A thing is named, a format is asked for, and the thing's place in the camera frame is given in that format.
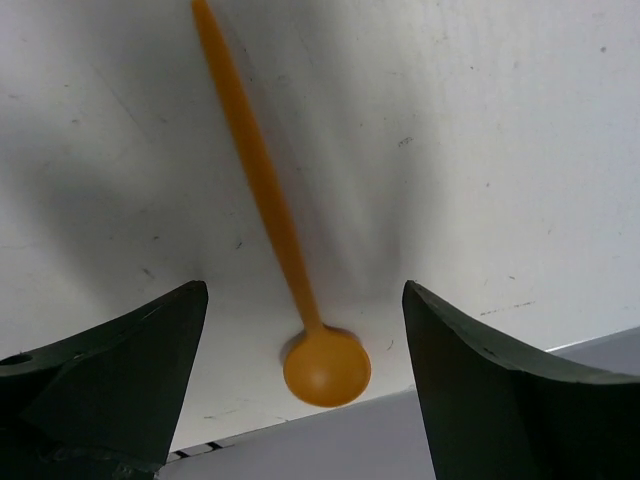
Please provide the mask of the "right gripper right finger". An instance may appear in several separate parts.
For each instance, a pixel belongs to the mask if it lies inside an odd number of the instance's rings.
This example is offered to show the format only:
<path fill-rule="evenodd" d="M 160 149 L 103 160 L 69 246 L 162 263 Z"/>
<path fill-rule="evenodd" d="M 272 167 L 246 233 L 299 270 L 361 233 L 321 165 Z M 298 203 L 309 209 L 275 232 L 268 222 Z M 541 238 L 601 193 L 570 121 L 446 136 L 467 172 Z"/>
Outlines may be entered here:
<path fill-rule="evenodd" d="M 439 479 L 635 479 L 639 380 L 470 317 L 420 284 L 402 309 Z"/>

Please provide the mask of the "orange plastic spoon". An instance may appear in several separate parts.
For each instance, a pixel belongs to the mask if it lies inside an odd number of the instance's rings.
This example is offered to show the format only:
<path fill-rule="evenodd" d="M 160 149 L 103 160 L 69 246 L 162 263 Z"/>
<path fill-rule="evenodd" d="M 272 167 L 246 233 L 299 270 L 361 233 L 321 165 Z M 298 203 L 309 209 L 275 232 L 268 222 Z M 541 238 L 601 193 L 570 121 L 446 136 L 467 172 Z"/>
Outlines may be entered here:
<path fill-rule="evenodd" d="M 283 362 L 285 383 L 307 404 L 346 405 L 369 385 L 370 358 L 352 333 L 322 321 L 290 209 L 227 43 L 206 1 L 193 1 L 191 8 L 239 160 L 304 327 Z"/>

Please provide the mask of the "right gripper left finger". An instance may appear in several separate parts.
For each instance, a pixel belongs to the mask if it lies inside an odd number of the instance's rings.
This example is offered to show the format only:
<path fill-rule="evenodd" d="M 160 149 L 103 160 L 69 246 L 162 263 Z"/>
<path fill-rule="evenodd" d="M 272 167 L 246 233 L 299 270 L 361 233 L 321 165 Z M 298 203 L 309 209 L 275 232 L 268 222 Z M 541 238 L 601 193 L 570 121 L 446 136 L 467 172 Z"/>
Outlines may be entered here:
<path fill-rule="evenodd" d="M 154 479 L 203 331 L 189 281 L 111 321 L 1 362 L 4 479 Z"/>

